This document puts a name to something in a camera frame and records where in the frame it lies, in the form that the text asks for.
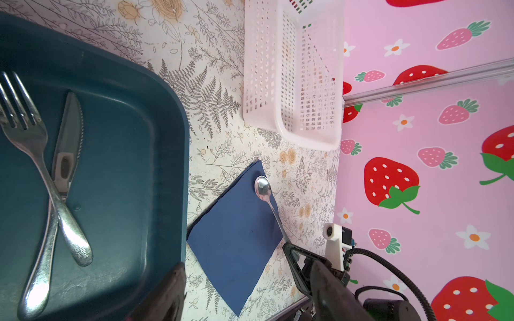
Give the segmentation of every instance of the teal tray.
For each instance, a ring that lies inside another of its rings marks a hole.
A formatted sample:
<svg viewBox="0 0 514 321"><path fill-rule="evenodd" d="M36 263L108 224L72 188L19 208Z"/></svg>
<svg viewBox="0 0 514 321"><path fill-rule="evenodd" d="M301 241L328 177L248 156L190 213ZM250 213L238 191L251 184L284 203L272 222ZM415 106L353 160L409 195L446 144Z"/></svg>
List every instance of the teal tray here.
<svg viewBox="0 0 514 321"><path fill-rule="evenodd" d="M79 267L59 234L48 305L37 320L123 320L185 260L189 127L157 75L109 52L0 13L0 70L16 71L48 130L50 169L66 92L84 113L68 207L93 249ZM0 320L38 254L48 194L30 158L0 130Z"/></svg>

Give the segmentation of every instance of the fork head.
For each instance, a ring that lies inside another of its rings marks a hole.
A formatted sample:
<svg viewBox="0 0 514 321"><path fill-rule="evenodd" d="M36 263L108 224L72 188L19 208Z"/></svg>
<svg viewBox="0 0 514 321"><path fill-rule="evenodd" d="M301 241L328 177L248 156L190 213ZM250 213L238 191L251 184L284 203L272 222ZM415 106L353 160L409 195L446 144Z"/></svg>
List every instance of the fork head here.
<svg viewBox="0 0 514 321"><path fill-rule="evenodd" d="M14 146L31 157L40 156L48 141L45 124L27 89L15 72L13 72L13 78L18 90L16 90L14 82L11 81L7 73L2 72L0 95L3 104L0 102L0 125L7 139ZM18 92L23 96L26 107ZM11 99L14 99L17 110L14 109Z"/></svg>

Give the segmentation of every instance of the blue napkin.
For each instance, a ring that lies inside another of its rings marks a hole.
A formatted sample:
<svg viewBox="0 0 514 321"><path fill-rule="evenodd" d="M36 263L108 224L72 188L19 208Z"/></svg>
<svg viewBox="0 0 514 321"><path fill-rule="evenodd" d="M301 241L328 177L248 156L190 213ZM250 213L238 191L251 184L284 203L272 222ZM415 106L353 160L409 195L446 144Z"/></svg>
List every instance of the blue napkin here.
<svg viewBox="0 0 514 321"><path fill-rule="evenodd" d="M188 228L189 246L237 316L282 239L269 205L255 195L260 175L261 161L249 165ZM278 211L273 195L271 204Z"/></svg>

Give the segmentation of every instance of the white plastic basket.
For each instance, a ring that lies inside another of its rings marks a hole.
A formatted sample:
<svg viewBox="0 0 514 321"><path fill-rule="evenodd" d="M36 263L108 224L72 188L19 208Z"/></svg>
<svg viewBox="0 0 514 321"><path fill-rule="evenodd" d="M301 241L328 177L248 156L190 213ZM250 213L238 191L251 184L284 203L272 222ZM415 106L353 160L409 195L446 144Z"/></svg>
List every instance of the white plastic basket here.
<svg viewBox="0 0 514 321"><path fill-rule="evenodd" d="M243 117L301 147L341 140L343 0L246 0Z"/></svg>

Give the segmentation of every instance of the table surface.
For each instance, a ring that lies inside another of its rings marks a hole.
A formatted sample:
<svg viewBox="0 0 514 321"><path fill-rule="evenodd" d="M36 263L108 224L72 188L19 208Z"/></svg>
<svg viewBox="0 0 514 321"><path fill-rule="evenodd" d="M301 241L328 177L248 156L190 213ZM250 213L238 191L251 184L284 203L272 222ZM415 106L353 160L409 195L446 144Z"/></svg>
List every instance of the table surface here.
<svg viewBox="0 0 514 321"><path fill-rule="evenodd" d="M291 241L324 253L322 227L333 219L339 151L298 148L244 122L244 0L0 0L0 10L145 66L174 88L191 125L188 224L259 158ZM176 72L208 94L174 87ZM301 298L282 244L240 320L267 319ZM189 246L186 274L183 320L237 319Z"/></svg>

